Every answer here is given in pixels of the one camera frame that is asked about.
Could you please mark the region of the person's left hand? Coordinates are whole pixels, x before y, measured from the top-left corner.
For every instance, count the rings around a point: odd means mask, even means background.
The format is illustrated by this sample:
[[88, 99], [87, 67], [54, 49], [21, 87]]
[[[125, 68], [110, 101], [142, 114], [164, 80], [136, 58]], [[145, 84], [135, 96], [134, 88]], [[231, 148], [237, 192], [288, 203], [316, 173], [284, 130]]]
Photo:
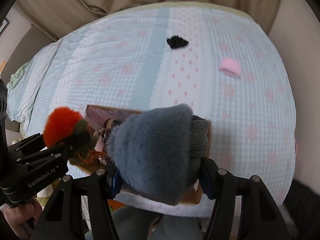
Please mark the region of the person's left hand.
[[1, 212], [4, 215], [4, 218], [19, 239], [30, 239], [30, 236], [22, 226], [23, 222], [33, 218], [35, 219], [34, 225], [36, 225], [39, 221], [39, 217], [42, 213], [42, 206], [37, 201], [36, 197], [37, 195], [34, 195], [31, 202], [17, 207], [10, 208], [7, 204], [1, 206]]

